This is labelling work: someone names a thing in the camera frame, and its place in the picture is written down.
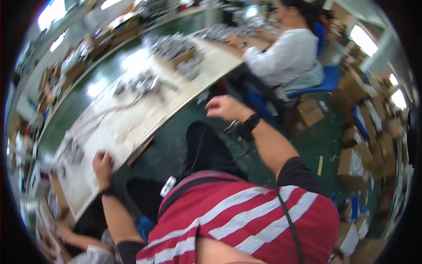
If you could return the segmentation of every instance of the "white table surface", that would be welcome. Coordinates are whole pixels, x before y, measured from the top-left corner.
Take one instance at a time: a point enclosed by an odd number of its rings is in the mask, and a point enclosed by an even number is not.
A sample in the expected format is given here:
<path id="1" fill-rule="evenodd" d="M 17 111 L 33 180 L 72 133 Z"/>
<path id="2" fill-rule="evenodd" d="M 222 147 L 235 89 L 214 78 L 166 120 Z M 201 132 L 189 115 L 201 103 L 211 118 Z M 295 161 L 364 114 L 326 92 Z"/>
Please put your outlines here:
<path id="1" fill-rule="evenodd" d="M 140 60 L 102 92 L 70 128 L 69 132 L 80 143 L 84 156 L 80 164 L 64 162 L 66 175 L 59 173 L 59 181 L 76 221 L 98 194 L 98 182 L 92 168 L 92 159 L 98 150 L 106 149 L 110 152 L 116 171 L 174 114 L 243 62 L 239 56 L 207 41 L 199 38 L 193 38 L 193 41 L 205 53 L 204 61 L 200 64 L 200 75 L 194 80 L 184 80 L 155 55 L 144 61 Z M 86 134 L 96 126 L 101 116 L 82 127 L 87 120 L 111 107 L 130 104 L 136 97 L 135 93 L 128 90 L 117 97 L 113 96 L 116 84 L 134 79 L 148 68 L 163 80 L 177 86 L 179 91 L 164 85 L 162 93 L 165 102 L 154 94 L 147 94 L 135 106 L 110 113 L 94 131 Z M 56 157 L 62 147 L 63 144 L 59 147 Z"/>

